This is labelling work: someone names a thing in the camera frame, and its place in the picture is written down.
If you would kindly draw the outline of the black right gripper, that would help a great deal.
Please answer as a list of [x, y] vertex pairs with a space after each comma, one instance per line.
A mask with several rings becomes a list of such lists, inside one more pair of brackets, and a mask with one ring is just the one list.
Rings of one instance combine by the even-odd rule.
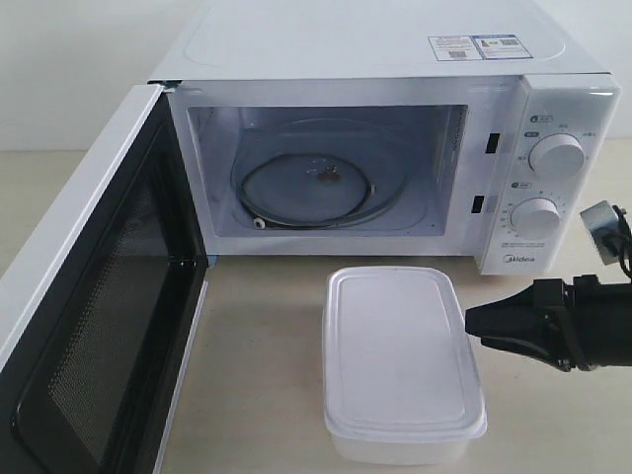
[[490, 349], [562, 371], [631, 365], [631, 284], [595, 275], [537, 279], [508, 298], [465, 312], [465, 331]]

